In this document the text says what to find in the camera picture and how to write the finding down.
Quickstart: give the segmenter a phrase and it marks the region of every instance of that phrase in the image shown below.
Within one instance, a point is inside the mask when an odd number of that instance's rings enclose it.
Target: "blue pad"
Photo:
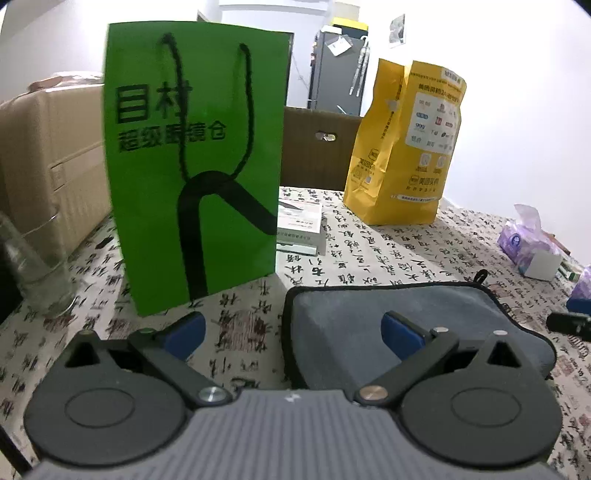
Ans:
[[[162,348],[185,361],[205,340],[205,317],[199,312],[181,318],[170,331],[165,330]]]
[[[385,313],[382,317],[382,340],[401,360],[406,360],[414,352],[425,346],[425,339],[417,332],[400,322],[396,317]]]

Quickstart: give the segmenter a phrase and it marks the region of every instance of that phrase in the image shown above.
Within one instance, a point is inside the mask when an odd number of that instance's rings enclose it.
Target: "beige suitcase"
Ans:
[[[70,254],[109,213],[102,85],[55,87],[0,105],[0,210],[20,232],[61,212]]]

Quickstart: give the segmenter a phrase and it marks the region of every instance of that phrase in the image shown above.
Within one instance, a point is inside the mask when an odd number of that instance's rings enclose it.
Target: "green paper bag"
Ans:
[[[201,22],[109,26],[106,162],[140,315],[274,271],[288,42]]]

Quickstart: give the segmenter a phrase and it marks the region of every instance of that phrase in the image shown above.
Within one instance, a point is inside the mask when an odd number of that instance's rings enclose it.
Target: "tablecloth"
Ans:
[[[113,219],[108,218],[70,259],[79,283],[71,315],[43,320],[23,303],[0,325],[0,421],[29,458],[22,415],[35,386],[80,329],[123,338],[139,327],[161,329],[198,310],[207,319],[203,345],[188,363],[230,390],[287,388],[280,347],[281,312],[293,286],[394,285],[471,280],[485,282],[513,318],[553,341],[558,352],[550,386],[564,414],[549,460],[570,479],[591,478],[591,362],[580,340],[549,334],[545,318],[564,309],[573,287],[563,278],[522,277],[496,245],[506,219],[440,208],[432,225],[367,226],[343,206],[342,192],[282,187],[294,198],[322,202],[325,244],[316,257],[277,252],[276,272],[159,314],[137,316]],[[0,460],[0,478],[14,472]]]

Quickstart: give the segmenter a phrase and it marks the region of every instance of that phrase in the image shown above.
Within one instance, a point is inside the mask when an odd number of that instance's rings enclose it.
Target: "gray cushion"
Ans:
[[[491,295],[464,283],[302,287],[288,294],[284,313],[290,318],[284,322],[297,368],[314,390],[338,388],[351,394],[400,363],[381,338],[382,316],[390,310],[425,330],[446,326],[461,340],[484,340],[494,330],[506,330],[545,377],[556,362],[551,343],[514,323]]]

